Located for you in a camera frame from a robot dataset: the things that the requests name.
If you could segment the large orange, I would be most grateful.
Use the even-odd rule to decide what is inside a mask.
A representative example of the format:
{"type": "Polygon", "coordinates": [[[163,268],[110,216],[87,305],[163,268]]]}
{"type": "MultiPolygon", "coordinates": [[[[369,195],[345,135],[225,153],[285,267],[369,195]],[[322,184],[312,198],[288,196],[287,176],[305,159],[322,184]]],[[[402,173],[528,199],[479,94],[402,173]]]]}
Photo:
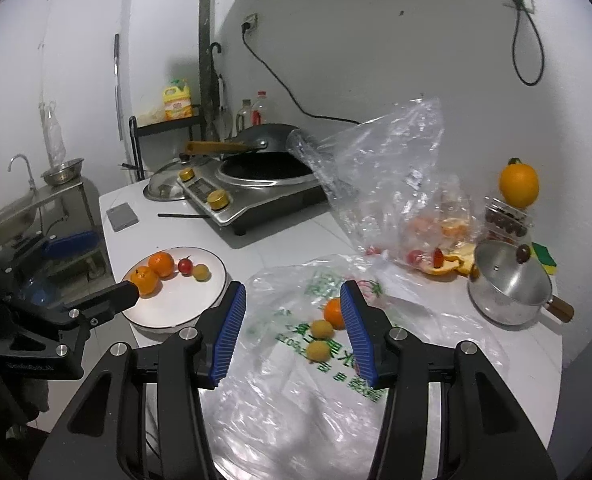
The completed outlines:
{"type": "Polygon", "coordinates": [[[149,266],[137,266],[129,274],[129,281],[136,285],[141,297],[148,297],[156,292],[159,276],[149,266]]]}

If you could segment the box of dark fruits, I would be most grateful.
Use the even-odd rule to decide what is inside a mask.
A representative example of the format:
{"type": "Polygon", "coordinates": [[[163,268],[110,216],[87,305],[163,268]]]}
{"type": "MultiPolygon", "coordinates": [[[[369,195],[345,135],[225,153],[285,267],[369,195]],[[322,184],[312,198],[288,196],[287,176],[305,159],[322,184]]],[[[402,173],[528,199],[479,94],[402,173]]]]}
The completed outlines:
{"type": "Polygon", "coordinates": [[[532,218],[523,209],[514,208],[500,198],[485,197],[485,231],[492,240],[520,245],[529,242],[532,218]]]}

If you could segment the yellow oil bottle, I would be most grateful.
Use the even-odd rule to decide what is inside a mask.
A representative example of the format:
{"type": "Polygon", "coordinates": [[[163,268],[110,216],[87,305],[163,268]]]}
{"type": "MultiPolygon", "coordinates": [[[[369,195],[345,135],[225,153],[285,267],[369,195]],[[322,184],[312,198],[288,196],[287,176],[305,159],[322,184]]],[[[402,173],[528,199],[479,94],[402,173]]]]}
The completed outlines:
{"type": "Polygon", "coordinates": [[[177,120],[193,116],[191,89],[185,79],[175,79],[162,92],[165,119],[177,120]]]}

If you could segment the steel pot with lid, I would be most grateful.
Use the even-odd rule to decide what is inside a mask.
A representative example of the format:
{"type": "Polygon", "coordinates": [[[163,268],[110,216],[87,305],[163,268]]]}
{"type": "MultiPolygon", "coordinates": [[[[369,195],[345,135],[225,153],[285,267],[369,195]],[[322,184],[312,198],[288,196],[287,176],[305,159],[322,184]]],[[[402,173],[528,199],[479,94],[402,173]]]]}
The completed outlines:
{"type": "Polygon", "coordinates": [[[485,318],[504,327],[529,325],[542,310],[562,323],[569,323],[575,315],[570,304],[554,295],[550,276],[526,244],[479,242],[467,291],[485,318]]]}

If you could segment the medium orange on bag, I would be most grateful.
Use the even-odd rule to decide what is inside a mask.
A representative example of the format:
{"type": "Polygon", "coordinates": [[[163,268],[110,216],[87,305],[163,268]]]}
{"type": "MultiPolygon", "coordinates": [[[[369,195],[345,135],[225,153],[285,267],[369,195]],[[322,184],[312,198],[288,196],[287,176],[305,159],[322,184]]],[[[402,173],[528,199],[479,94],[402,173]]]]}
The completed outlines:
{"type": "Polygon", "coordinates": [[[340,299],[338,297],[328,300],[323,310],[323,316],[325,321],[328,321],[333,326],[334,330],[343,330],[345,328],[340,299]]]}

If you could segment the grey small card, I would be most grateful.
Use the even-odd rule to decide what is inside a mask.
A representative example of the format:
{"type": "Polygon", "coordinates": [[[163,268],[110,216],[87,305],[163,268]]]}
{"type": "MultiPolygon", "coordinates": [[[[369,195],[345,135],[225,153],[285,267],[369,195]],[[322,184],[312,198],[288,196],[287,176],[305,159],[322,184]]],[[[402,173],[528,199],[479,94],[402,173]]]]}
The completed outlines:
{"type": "Polygon", "coordinates": [[[120,232],[129,226],[135,226],[139,222],[139,217],[128,203],[113,206],[106,211],[106,214],[114,232],[120,232]]]}

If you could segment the small orange on plate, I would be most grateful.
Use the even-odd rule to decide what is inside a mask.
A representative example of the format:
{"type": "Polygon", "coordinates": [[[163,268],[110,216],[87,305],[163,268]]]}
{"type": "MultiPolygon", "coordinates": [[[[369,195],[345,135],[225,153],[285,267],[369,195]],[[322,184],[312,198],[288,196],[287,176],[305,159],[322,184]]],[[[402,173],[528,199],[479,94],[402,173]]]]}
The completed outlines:
{"type": "Polygon", "coordinates": [[[176,270],[174,257],[169,252],[156,252],[156,254],[150,255],[147,266],[162,280],[173,276],[176,270]]]}

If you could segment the induction cooker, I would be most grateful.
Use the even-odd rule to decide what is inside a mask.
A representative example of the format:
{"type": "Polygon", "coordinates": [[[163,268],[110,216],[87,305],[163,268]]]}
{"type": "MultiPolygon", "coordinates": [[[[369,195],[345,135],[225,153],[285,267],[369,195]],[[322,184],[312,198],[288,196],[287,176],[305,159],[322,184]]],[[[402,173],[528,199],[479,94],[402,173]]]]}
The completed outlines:
{"type": "Polygon", "coordinates": [[[287,152],[200,156],[178,183],[196,210],[236,235],[326,200],[312,170],[287,152]]]}

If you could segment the red cap sauce bottle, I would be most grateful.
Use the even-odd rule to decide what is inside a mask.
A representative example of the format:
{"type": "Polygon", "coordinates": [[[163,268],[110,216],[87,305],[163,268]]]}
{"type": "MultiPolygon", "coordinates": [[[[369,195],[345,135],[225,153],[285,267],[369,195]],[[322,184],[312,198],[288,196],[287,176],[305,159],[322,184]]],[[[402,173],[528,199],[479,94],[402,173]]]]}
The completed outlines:
{"type": "Polygon", "coordinates": [[[254,126],[264,125],[268,122],[269,102],[267,100],[267,92],[258,91],[257,99],[252,107],[252,124],[254,126]]]}

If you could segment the orange on rack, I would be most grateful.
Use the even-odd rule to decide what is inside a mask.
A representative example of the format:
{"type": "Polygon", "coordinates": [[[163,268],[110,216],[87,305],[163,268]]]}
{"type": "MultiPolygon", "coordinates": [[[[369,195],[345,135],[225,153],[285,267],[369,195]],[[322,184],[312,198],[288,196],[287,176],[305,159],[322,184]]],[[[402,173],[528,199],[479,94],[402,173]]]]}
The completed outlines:
{"type": "Polygon", "coordinates": [[[499,191],[505,203],[516,209],[525,209],[537,200],[540,192],[537,171],[513,157],[502,169],[499,191]]]}

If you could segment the steel bowl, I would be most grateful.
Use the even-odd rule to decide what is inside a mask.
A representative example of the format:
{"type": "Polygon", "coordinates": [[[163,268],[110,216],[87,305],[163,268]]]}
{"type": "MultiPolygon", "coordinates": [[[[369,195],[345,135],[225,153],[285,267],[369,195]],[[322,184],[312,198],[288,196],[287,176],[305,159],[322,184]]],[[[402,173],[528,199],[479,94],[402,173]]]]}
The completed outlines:
{"type": "Polygon", "coordinates": [[[81,174],[83,162],[83,158],[69,159],[67,162],[62,162],[46,170],[41,175],[41,179],[51,188],[57,188],[78,179],[81,174]]]}

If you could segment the yellow-green round fruit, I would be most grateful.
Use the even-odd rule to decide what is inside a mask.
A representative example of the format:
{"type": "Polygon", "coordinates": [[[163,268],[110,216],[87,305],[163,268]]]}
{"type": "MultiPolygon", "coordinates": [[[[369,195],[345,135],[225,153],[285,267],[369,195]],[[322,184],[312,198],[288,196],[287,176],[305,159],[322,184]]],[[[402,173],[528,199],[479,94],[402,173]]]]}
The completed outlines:
{"type": "Polygon", "coordinates": [[[204,263],[194,264],[192,269],[192,277],[198,282],[205,283],[210,280],[211,272],[204,263]]]}

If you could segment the black chopstick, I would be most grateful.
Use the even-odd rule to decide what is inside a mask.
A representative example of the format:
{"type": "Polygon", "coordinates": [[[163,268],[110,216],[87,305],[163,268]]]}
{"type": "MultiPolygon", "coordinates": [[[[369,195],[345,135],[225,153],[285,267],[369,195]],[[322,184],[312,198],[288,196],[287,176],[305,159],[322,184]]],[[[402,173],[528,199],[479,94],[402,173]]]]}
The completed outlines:
{"type": "Polygon", "coordinates": [[[207,214],[170,214],[170,212],[159,212],[158,218],[169,218],[169,219],[208,219],[207,214]]]}

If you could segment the clear crumpled plastic bag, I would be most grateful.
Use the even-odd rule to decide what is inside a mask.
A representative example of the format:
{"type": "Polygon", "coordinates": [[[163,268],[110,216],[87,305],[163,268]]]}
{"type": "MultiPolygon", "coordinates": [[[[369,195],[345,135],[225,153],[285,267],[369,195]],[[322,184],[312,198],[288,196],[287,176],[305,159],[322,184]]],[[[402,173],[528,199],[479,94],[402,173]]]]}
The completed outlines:
{"type": "Polygon", "coordinates": [[[297,129],[286,146],[358,252],[409,266],[413,249],[452,252],[480,233],[459,177],[438,166],[444,133],[440,99],[417,99],[322,140],[297,129]]]}

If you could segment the white round plate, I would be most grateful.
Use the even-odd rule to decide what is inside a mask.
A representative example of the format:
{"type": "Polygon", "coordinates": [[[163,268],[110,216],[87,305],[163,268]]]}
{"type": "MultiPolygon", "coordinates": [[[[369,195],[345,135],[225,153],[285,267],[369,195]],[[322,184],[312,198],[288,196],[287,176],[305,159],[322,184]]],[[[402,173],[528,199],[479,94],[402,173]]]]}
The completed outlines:
{"type": "MultiPolygon", "coordinates": [[[[144,332],[171,333],[176,328],[194,323],[205,310],[218,304],[230,281],[222,260],[209,250],[180,246],[163,249],[161,252],[169,252],[174,257],[174,275],[166,280],[160,278],[152,296],[140,296],[132,308],[122,312],[133,326],[144,332]],[[177,263],[185,257],[192,260],[193,266],[206,264],[211,272],[210,280],[201,283],[192,275],[181,275],[177,263]]],[[[129,274],[137,266],[147,266],[148,258],[150,256],[135,263],[125,274],[124,280],[129,281],[129,274]]]]}

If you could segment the red tomato in bag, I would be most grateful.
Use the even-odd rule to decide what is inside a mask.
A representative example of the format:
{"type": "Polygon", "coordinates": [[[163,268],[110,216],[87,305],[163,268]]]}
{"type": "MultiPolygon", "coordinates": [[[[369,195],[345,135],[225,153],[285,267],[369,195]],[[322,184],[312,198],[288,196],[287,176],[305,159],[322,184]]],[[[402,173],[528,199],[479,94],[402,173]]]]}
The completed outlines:
{"type": "Polygon", "coordinates": [[[406,255],[409,266],[419,266],[425,259],[425,252],[422,249],[413,249],[406,255]]]}

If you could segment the glass pot lid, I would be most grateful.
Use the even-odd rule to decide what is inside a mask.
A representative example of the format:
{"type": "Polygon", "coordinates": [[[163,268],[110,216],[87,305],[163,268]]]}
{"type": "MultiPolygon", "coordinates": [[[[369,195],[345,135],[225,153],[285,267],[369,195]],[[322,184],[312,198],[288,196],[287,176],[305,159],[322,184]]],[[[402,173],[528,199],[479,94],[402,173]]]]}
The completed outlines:
{"type": "Polygon", "coordinates": [[[153,202],[178,202],[184,200],[179,174],[183,169],[190,167],[191,164],[188,160],[181,160],[180,158],[167,162],[166,165],[151,175],[150,180],[143,189],[144,197],[153,202]]]}

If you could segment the green yellow sponge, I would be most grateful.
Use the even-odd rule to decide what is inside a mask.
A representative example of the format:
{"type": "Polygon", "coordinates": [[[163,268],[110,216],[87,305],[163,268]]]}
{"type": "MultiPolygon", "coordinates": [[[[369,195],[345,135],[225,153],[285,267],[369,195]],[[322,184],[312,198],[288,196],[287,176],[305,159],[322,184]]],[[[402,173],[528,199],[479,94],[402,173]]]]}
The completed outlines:
{"type": "Polygon", "coordinates": [[[532,242],[531,253],[539,261],[543,269],[546,271],[546,274],[553,276],[558,272],[558,264],[553,259],[546,246],[532,242]]]}

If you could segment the printed flat plastic bag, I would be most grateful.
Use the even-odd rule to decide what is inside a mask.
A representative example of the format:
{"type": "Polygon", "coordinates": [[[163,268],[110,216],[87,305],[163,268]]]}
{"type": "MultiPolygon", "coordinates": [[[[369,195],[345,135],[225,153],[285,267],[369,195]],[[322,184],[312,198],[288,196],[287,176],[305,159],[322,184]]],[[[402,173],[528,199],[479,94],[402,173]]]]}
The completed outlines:
{"type": "Polygon", "coordinates": [[[392,325],[448,348],[471,339],[509,373],[491,330],[456,310],[460,278],[432,280],[382,258],[343,255],[262,270],[245,283],[246,317],[228,376],[202,396],[211,452],[226,478],[366,478],[386,393],[358,376],[343,330],[327,361],[306,357],[311,324],[347,280],[392,325]]]}

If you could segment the orange peel pile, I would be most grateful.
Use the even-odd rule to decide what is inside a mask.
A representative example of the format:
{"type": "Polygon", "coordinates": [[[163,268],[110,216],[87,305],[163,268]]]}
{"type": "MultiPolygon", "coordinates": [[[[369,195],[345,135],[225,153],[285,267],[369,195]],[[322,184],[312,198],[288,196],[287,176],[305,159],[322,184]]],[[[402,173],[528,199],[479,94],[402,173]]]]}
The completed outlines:
{"type": "Polygon", "coordinates": [[[467,276],[474,266],[474,246],[464,245],[452,252],[436,248],[418,265],[420,270],[431,276],[443,276],[453,272],[467,276]]]}

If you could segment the cherry tomato on plate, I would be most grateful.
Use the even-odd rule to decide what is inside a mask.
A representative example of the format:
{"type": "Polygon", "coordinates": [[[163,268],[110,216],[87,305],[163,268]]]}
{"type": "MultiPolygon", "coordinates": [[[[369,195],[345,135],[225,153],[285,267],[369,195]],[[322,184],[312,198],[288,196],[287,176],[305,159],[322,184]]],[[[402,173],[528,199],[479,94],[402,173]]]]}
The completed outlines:
{"type": "Polygon", "coordinates": [[[193,263],[188,257],[181,258],[177,263],[178,272],[183,276],[191,276],[193,274],[193,263]]]}

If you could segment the clear condiment bottle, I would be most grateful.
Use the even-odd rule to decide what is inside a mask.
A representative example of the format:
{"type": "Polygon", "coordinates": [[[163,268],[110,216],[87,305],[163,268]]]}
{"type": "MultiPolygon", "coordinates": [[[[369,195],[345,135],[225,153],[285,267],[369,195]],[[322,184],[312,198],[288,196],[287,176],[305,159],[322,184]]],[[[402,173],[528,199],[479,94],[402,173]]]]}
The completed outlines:
{"type": "Polygon", "coordinates": [[[253,104],[250,99],[242,101],[242,107],[236,113],[235,131],[240,133],[253,125],[253,104]]]}

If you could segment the steel sink stand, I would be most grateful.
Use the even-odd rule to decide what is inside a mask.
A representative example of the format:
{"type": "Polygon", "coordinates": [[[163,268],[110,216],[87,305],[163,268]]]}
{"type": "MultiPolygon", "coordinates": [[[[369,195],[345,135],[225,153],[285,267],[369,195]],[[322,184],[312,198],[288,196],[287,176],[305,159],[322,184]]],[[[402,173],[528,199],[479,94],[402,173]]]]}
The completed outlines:
{"type": "Polygon", "coordinates": [[[64,197],[72,192],[77,192],[80,195],[80,200],[83,206],[84,213],[87,216],[90,228],[95,230],[94,217],[91,210],[90,200],[87,196],[86,188],[82,178],[82,170],[80,177],[76,180],[70,181],[57,188],[51,188],[49,185],[44,185],[38,188],[36,181],[31,173],[31,166],[28,159],[23,154],[18,154],[10,160],[8,171],[11,171],[13,162],[16,159],[23,159],[26,162],[28,169],[28,184],[29,191],[18,200],[8,204],[0,209],[0,247],[19,242],[25,237],[25,234],[30,231],[33,226],[40,226],[40,232],[46,235],[48,229],[44,227],[43,208],[49,204],[59,202],[64,211],[64,217],[67,218],[69,210],[64,203],[64,197]]]}

